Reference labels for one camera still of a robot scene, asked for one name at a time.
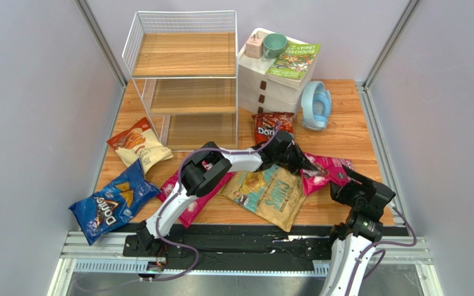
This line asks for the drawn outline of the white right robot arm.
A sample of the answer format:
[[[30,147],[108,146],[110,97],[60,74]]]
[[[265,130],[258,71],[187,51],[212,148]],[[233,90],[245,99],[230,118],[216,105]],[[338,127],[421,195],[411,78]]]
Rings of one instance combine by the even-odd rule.
[[[396,193],[343,165],[348,182],[331,186],[334,201],[349,206],[344,223],[333,226],[327,243],[331,263],[321,295],[358,295],[375,243],[383,236],[380,221]]]

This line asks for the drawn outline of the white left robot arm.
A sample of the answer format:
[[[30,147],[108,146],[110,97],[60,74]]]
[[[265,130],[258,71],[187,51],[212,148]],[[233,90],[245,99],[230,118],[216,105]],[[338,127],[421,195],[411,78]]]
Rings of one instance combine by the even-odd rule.
[[[227,173],[259,172],[272,165],[294,175],[301,169],[317,170],[286,131],[243,150],[223,149],[207,142],[183,159],[169,197],[155,214],[139,224],[134,235],[126,238],[124,255],[130,257],[138,252],[144,257],[156,256],[179,216],[195,200],[211,193]]]

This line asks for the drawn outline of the tan kettle chips bag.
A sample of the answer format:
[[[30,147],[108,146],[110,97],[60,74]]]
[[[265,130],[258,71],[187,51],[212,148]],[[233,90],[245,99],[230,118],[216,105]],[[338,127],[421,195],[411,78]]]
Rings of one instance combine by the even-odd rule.
[[[236,172],[218,193],[285,232],[291,230],[305,200],[302,178],[278,165]]]

